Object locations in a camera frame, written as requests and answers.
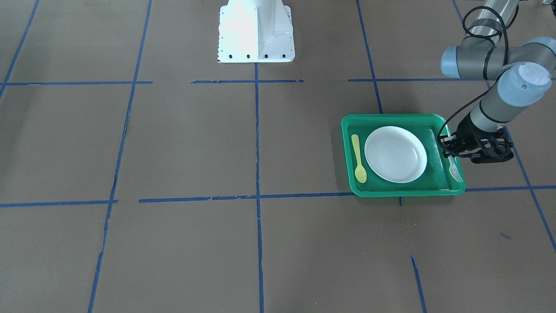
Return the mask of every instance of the yellow spoon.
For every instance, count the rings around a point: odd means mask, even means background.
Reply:
[[[363,184],[367,181],[367,171],[361,163],[361,148],[359,147],[359,136],[356,134],[351,135],[351,143],[355,151],[355,159],[357,160],[357,167],[355,168],[355,178]]]

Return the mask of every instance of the silver arm segment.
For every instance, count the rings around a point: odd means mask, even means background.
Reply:
[[[442,140],[445,156],[464,151],[474,163],[504,162],[513,157],[504,125],[527,106],[537,102],[552,84],[556,69],[556,40],[538,37],[522,47],[497,47],[503,26],[514,17],[519,0],[487,0],[460,46],[449,47],[442,57],[442,72],[463,79],[497,80],[458,125],[457,131]]]

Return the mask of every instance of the green tray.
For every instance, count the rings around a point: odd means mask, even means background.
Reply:
[[[438,130],[444,118],[436,114],[351,114],[342,119],[342,134],[346,153],[347,174],[351,190],[359,197],[412,197],[421,195],[458,195],[465,191],[465,178],[458,158],[454,158],[463,182],[456,181],[448,172],[450,161],[441,155],[436,143]],[[425,172],[410,183],[392,183],[370,168],[365,159],[364,148],[367,137],[383,126],[398,126],[412,132],[425,146],[427,165]],[[448,135],[446,127],[443,134]],[[361,162],[367,171],[367,181],[363,184],[355,179],[355,152],[351,145],[351,135],[357,134],[361,145]]]

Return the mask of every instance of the fork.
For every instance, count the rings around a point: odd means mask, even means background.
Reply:
[[[455,166],[455,160],[453,156],[449,156],[448,160],[450,161],[450,174],[452,175],[452,177],[457,181],[457,182],[463,182],[463,178],[461,177],[461,175],[459,174],[459,170],[458,167]]]

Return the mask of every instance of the black cable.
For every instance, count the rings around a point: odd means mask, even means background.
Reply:
[[[444,143],[442,143],[442,141],[440,140],[440,136],[442,135],[442,131],[444,130],[444,128],[446,127],[446,125],[448,124],[449,121],[451,121],[456,115],[458,115],[461,111],[465,110],[466,107],[470,106],[471,104],[475,103],[477,100],[481,99],[484,95],[486,95],[487,92],[490,91],[490,89],[492,89],[492,87],[494,87],[494,85],[492,85],[490,88],[487,89],[487,91],[483,92],[482,94],[480,94],[479,96],[477,96],[475,99],[471,100],[470,102],[468,102],[466,105],[462,106],[459,108],[459,110],[457,110],[454,114],[452,114],[447,120],[446,122],[444,122],[444,124],[442,124],[442,127],[440,128],[440,130],[438,131],[438,135],[436,135],[436,140],[438,141],[438,143],[440,144],[440,147],[442,148],[443,151],[448,152],[451,156],[457,156],[460,158],[470,158],[471,155],[470,154],[459,154],[459,153],[455,153],[453,151],[450,151],[448,148],[446,148],[446,146],[444,145]]]
[[[467,20],[469,15],[471,15],[471,13],[473,13],[477,10],[480,10],[480,9],[490,11],[498,19],[498,21],[500,22],[500,25],[502,26],[502,35],[504,37],[504,44],[505,44],[505,47],[504,47],[504,65],[506,65],[506,64],[508,64],[508,52],[509,52],[508,51],[508,49],[509,49],[509,46],[508,46],[508,32],[507,32],[508,28],[506,27],[506,25],[504,23],[504,20],[502,19],[502,16],[500,16],[500,14],[498,14],[498,12],[496,12],[495,9],[490,8],[490,7],[485,7],[485,6],[479,6],[479,7],[472,8],[469,12],[467,12],[467,14],[464,16],[464,18],[461,22],[461,24],[463,25],[463,29],[465,30],[465,33],[467,33],[470,36],[475,37],[475,38],[486,39],[486,38],[491,38],[491,37],[500,35],[499,31],[497,31],[496,33],[494,33],[492,35],[488,35],[488,36],[476,35],[476,34],[473,34],[472,32],[469,31],[470,28],[468,28],[465,25],[465,21]]]
[[[510,29],[510,26],[514,23],[515,18],[518,16],[518,12],[519,12],[519,5],[518,5],[517,7],[515,7],[514,17],[512,17],[512,20],[511,20],[510,23],[506,26],[506,29]]]
[[[488,36],[484,36],[484,35],[477,35],[477,34],[473,34],[470,31],[470,28],[467,27],[467,25],[465,24],[465,21],[467,20],[467,18],[469,17],[469,15],[471,15],[471,13],[473,13],[474,11],[477,11],[479,9],[485,9],[487,11],[490,11],[499,21],[500,21],[500,25],[502,26],[502,37],[504,37],[504,64],[506,65],[508,64],[508,54],[509,54],[509,44],[508,44],[508,27],[511,26],[513,24],[513,22],[515,21],[515,18],[518,15],[518,11],[519,11],[519,6],[517,6],[515,8],[515,13],[514,13],[514,17],[512,18],[512,20],[510,21],[510,23],[508,24],[508,26],[505,25],[504,20],[502,19],[502,16],[500,16],[500,14],[498,14],[498,12],[496,12],[495,9],[492,9],[490,7],[485,7],[485,6],[479,6],[479,7],[475,7],[473,9],[471,9],[469,12],[467,12],[467,14],[463,17],[462,21],[461,21],[461,25],[463,26],[463,29],[465,30],[465,33],[467,33],[468,35],[470,35],[471,37],[475,37],[475,38],[482,38],[482,39],[487,39],[492,41],[490,38],[491,37],[495,37],[495,36],[499,36],[500,35],[500,31],[497,30],[496,33],[492,34],[492,35],[488,35]],[[440,140],[440,136],[442,135],[442,131],[444,130],[444,128],[446,127],[446,125],[448,124],[448,122],[450,120],[452,120],[456,115],[458,115],[461,111],[465,110],[468,106],[470,106],[471,104],[475,103],[477,100],[481,99],[484,95],[487,94],[487,92],[490,91],[490,89],[492,89],[492,87],[494,87],[496,85],[496,83],[498,82],[498,80],[500,79],[500,76],[498,76],[498,78],[496,79],[496,82],[487,89],[487,91],[483,92],[482,94],[480,94],[479,96],[477,96],[475,99],[471,100],[470,102],[468,102],[467,104],[465,104],[464,106],[462,106],[461,108],[459,108],[454,114],[452,114],[447,120],[446,122],[444,122],[444,124],[442,125],[442,127],[440,128],[440,130],[438,131],[438,135],[436,136],[436,140],[438,142],[438,144],[440,145],[440,147],[442,148],[442,151],[449,153],[451,156],[456,156],[456,157],[460,157],[460,158],[471,158],[471,156],[473,154],[467,153],[467,154],[459,154],[456,152],[453,152],[451,150],[449,150],[448,148],[446,148],[446,146],[444,145],[444,143]]]

